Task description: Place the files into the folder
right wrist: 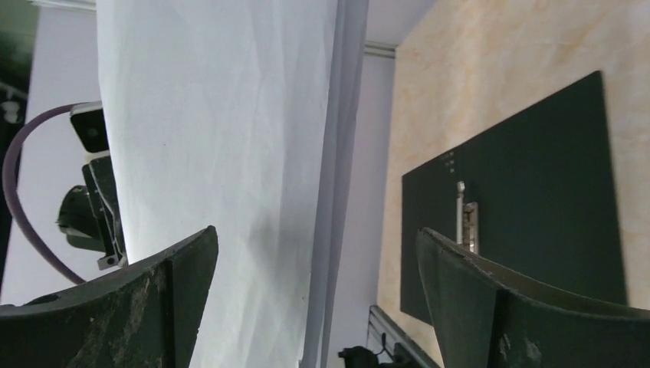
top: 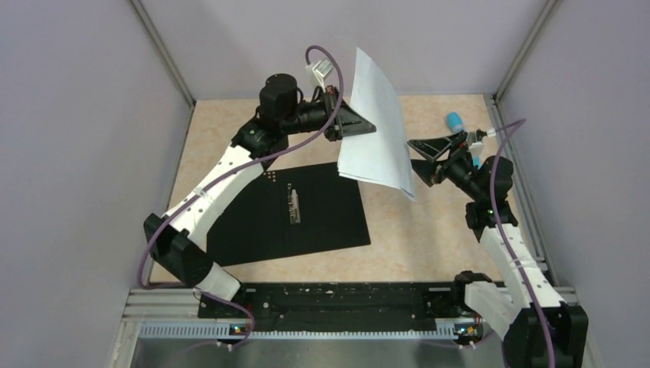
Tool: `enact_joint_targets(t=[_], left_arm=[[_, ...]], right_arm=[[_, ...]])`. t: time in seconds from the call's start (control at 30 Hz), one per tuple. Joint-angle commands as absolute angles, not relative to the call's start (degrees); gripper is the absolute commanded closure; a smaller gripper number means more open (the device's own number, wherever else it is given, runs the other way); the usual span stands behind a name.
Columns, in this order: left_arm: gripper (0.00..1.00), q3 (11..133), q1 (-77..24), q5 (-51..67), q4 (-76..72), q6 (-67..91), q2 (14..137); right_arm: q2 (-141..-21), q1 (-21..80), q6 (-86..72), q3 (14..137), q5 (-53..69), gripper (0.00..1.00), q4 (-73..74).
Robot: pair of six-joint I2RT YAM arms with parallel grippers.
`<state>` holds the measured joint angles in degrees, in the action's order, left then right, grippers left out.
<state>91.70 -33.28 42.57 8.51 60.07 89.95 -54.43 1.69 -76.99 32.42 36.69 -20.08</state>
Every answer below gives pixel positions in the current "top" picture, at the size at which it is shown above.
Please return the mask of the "white A4 file folder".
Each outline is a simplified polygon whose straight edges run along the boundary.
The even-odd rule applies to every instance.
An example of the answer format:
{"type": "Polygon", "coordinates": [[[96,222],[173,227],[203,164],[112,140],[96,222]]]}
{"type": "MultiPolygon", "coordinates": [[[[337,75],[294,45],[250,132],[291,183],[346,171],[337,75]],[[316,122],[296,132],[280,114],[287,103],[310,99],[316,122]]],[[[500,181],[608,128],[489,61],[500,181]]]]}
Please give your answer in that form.
{"type": "Polygon", "coordinates": [[[248,184],[207,234],[207,253],[222,267],[370,245],[359,183],[336,163],[267,172],[248,184]],[[292,225],[287,184],[297,190],[292,225]]]}

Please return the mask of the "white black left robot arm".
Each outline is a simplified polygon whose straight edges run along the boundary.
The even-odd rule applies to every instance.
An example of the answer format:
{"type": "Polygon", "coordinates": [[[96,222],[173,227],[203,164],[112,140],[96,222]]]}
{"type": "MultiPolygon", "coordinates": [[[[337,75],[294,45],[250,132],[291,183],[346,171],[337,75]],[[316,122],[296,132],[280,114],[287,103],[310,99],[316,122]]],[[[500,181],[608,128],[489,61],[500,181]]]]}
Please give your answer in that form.
{"type": "Polygon", "coordinates": [[[200,242],[236,196],[278,158],[292,151],[288,137],[310,133],[330,142],[372,134],[376,126],[352,109],[337,87],[317,86],[305,100],[297,80],[273,74],[259,93],[254,116],[231,139],[204,179],[164,215],[144,222],[146,259],[161,265],[188,288],[231,301],[240,281],[213,261],[200,242]]]}

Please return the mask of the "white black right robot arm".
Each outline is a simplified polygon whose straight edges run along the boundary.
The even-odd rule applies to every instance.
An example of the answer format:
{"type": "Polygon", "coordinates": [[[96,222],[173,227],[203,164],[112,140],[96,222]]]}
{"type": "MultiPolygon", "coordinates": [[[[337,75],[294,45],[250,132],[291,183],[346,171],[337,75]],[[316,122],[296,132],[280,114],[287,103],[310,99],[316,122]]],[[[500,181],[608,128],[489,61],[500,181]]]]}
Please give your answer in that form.
{"type": "Polygon", "coordinates": [[[506,366],[581,367],[589,318],[555,289],[524,241],[507,200],[513,163],[495,155],[476,166],[466,132],[408,145],[421,156],[412,168],[427,186],[449,181],[471,200],[467,227],[499,269],[509,295],[473,271],[458,274],[452,290],[458,304],[499,337],[506,366]]]}

